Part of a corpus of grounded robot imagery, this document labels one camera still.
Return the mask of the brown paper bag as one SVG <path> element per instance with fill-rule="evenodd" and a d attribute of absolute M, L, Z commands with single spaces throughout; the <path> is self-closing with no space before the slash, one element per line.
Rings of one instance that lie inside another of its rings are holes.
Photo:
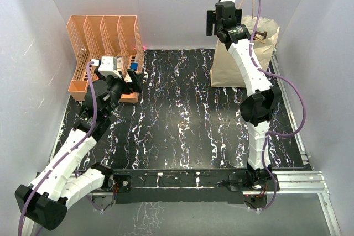
<path fill-rule="evenodd" d="M 273 19 L 260 17 L 256 30 L 259 32 L 268 32 L 265 44 L 254 41 L 256 57 L 262 69 L 266 70 L 277 44 L 280 26 Z M 210 70 L 210 79 L 212 87 L 245 88 L 244 80 L 235 60 L 220 41 L 216 43 L 214 59 Z"/>

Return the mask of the brown Kettle chips bag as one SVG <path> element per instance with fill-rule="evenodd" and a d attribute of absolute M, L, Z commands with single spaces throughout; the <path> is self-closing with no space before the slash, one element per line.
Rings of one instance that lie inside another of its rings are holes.
<path fill-rule="evenodd" d="M 266 39 L 267 39 L 267 35 L 268 35 L 267 31 L 259 32 L 259 31 L 256 30 L 254 32 L 253 40 L 254 41 L 258 41 L 258 42 L 260 42 L 262 44 L 265 44 L 266 43 Z"/>

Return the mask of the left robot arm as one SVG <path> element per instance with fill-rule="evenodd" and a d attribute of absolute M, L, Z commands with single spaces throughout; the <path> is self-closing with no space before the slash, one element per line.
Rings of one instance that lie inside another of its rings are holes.
<path fill-rule="evenodd" d="M 98 80 L 89 79 L 85 101 L 67 140 L 29 185 L 20 185 L 15 191 L 21 211 L 18 235 L 23 233 L 26 218 L 53 230 L 63 221 L 69 208 L 90 192 L 110 191 L 117 187 L 112 169 L 99 162 L 74 179 L 70 177 L 110 127 L 110 117 L 121 96 L 142 92 L 143 73 L 136 73 L 133 69 L 128 69 L 127 73 L 128 82 L 119 71 L 95 69 Z"/>

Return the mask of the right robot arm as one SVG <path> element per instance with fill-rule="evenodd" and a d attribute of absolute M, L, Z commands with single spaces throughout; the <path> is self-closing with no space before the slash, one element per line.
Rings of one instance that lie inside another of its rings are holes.
<path fill-rule="evenodd" d="M 281 91 L 273 87 L 262 73 L 253 49 L 253 38 L 241 23 L 241 9 L 233 1 L 217 2 L 214 10 L 207 11 L 206 34 L 215 35 L 223 43 L 238 66 L 247 90 L 247 98 L 240 105 L 240 112 L 248 127 L 249 156 L 247 170 L 241 179 L 232 175 L 226 185 L 249 187 L 264 192 L 274 178 L 267 147 L 272 114 Z"/>

